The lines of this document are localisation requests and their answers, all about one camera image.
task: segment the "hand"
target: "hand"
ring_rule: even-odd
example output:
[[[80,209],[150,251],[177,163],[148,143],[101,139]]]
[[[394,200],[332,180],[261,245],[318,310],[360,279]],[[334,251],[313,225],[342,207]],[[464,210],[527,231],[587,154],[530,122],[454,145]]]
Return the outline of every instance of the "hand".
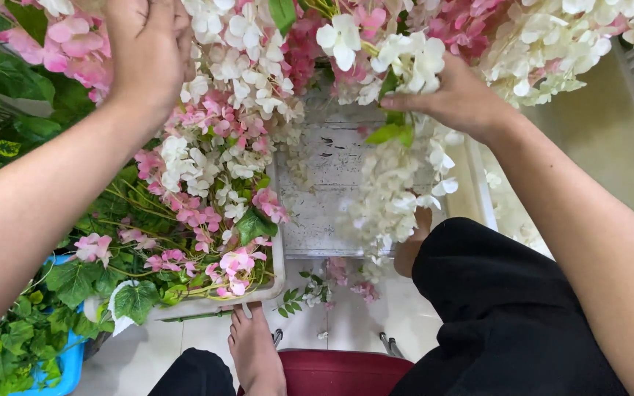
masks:
[[[114,62],[107,103],[155,132],[196,75],[189,15],[180,0],[108,0],[106,14]]]
[[[505,129],[507,122],[522,116],[473,74],[462,59],[448,51],[444,59],[438,91],[426,95],[389,95],[380,101],[382,107],[427,114],[484,144],[491,134]]]

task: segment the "blue plastic container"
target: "blue plastic container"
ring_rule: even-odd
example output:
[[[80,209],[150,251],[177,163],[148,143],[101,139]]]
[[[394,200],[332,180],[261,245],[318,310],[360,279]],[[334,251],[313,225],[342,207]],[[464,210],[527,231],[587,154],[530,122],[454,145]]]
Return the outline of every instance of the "blue plastic container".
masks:
[[[48,260],[52,260],[55,265],[58,265],[67,261],[70,256],[71,254],[56,257],[50,256],[48,257]],[[77,311],[81,312],[82,310],[83,304],[80,304]],[[36,370],[33,375],[33,378],[36,381],[33,384],[33,388],[28,391],[25,390],[23,392],[11,393],[9,396],[64,396],[74,391],[77,384],[80,383],[80,376],[83,373],[84,342],[81,342],[69,349],[68,347],[74,345],[82,338],[83,337],[81,335],[75,335],[72,330],[68,334],[68,343],[63,348],[63,351],[65,352],[57,357],[62,377],[56,386],[52,388],[39,388],[38,385],[44,378],[46,378],[46,374],[43,370]]]

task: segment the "distressed white wood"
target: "distressed white wood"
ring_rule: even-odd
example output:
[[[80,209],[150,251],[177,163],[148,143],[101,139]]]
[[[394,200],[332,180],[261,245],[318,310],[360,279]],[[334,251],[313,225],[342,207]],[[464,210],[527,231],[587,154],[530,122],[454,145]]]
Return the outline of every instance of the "distressed white wood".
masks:
[[[337,235],[336,217],[346,201],[356,197],[361,181],[362,156],[368,147],[362,145],[357,128],[373,130],[382,125],[383,113],[373,104],[340,106],[329,99],[326,91],[311,92],[305,113],[302,141],[309,150],[314,194],[299,191],[290,180],[285,155],[276,156],[279,194],[283,202],[293,202],[289,209],[295,214],[293,221],[283,227],[285,257],[361,256],[360,249]],[[423,166],[415,179],[415,190],[431,187],[431,168]],[[433,223],[444,218],[444,212],[434,213]]]

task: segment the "red chair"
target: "red chair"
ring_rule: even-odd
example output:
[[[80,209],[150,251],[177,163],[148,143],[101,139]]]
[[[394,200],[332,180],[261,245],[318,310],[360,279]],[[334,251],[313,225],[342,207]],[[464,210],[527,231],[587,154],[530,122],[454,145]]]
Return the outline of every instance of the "red chair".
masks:
[[[276,346],[282,338],[283,332],[278,329],[273,335]],[[381,333],[380,339],[387,355],[321,349],[278,351],[287,396],[387,396],[413,363],[402,358],[394,338]],[[243,394],[239,388],[237,396]]]

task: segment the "forearm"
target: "forearm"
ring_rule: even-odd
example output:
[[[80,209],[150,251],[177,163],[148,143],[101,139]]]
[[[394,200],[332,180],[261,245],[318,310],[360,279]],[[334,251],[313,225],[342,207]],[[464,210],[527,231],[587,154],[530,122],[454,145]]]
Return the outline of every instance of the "forearm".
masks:
[[[0,317],[147,140],[128,111],[104,106],[0,170]]]
[[[634,394],[634,212],[524,117],[489,147]]]

